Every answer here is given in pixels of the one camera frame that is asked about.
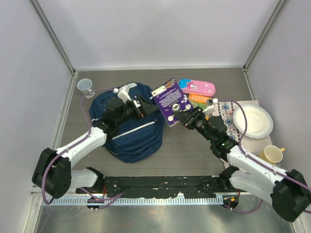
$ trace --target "pink pencil case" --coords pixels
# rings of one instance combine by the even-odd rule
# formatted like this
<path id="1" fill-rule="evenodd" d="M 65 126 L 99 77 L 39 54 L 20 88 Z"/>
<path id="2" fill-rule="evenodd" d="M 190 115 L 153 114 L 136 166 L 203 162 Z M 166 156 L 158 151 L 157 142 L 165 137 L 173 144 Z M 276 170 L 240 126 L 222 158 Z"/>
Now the pink pencil case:
<path id="1" fill-rule="evenodd" d="M 178 82 L 179 87 L 184 93 L 194 93 L 201 96 L 211 97 L 215 95 L 216 88 L 214 84 L 204 81 L 197 81 L 191 79 L 181 79 Z"/>

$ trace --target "reflective strip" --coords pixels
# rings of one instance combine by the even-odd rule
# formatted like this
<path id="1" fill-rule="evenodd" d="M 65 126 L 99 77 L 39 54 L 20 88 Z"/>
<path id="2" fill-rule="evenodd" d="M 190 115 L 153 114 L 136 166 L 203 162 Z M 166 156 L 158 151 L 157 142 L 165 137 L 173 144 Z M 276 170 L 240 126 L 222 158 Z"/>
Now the reflective strip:
<path id="1" fill-rule="evenodd" d="M 124 136 L 124 135 L 127 135 L 128 133 L 134 132 L 134 131 L 136 131 L 136 130 L 139 130 L 139 129 L 141 129 L 141 128 L 144 128 L 144 127 L 146 127 L 146 126 L 148 126 L 148 125 L 152 125 L 152 124 L 155 124 L 155 121 L 152 121 L 152 122 L 150 122 L 150 123 L 147 123 L 147 124 L 144 124 L 144 125 L 142 125 L 142 126 L 139 126 L 139 127 L 135 128 L 135 129 L 132 129 L 132 130 L 130 130 L 130 131 L 128 131 L 128 132 L 121 133 L 120 135 L 113 137 L 112 140 L 117 139 L 117 138 L 119 138 L 119 137 L 122 137 L 122 136 Z"/>

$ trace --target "yellow mug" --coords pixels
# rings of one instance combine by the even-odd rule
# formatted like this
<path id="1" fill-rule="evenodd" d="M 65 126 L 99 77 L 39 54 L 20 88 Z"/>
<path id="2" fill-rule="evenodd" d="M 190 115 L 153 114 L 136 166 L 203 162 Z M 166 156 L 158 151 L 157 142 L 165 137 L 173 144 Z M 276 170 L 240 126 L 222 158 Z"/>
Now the yellow mug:
<path id="1" fill-rule="evenodd" d="M 284 148 L 279 148 L 276 146 L 267 146 L 259 155 L 258 157 L 272 165 L 276 165 L 277 163 L 281 162 L 283 159 L 283 151 Z"/>

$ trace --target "cartoon print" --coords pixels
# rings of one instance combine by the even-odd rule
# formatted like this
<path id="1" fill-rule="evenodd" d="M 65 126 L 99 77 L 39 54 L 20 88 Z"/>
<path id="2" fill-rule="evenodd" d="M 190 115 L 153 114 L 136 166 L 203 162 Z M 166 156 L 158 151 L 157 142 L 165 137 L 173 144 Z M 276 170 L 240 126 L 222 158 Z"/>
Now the cartoon print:
<path id="1" fill-rule="evenodd" d="M 183 100 L 181 101 L 181 103 L 185 103 L 185 102 L 187 102 L 187 100 L 188 100 L 188 97 L 186 95 L 184 95 Z"/>
<path id="2" fill-rule="evenodd" d="M 187 88 L 188 89 L 194 89 L 194 90 L 198 89 L 198 87 L 196 85 L 194 85 L 193 82 L 187 83 Z"/>
<path id="3" fill-rule="evenodd" d="M 180 86 L 180 88 L 185 88 L 185 87 L 187 87 L 187 84 L 189 82 L 191 82 L 190 79 L 181 79 L 181 80 L 179 80 L 178 85 Z"/>

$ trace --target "book cover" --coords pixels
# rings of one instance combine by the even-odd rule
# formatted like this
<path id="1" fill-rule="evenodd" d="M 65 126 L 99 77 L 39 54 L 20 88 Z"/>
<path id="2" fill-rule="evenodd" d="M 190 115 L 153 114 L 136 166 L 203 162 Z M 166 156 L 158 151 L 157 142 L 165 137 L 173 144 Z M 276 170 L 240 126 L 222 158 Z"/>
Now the book cover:
<path id="1" fill-rule="evenodd" d="M 211 98 L 207 96 L 200 96 L 193 93 L 189 94 L 189 101 L 194 108 L 201 107 L 203 110 L 205 110 L 207 108 L 207 101 L 210 99 Z"/>
<path id="2" fill-rule="evenodd" d="M 170 127 L 178 122 L 174 112 L 193 109 L 187 95 L 174 78 L 153 90 L 151 94 Z"/>

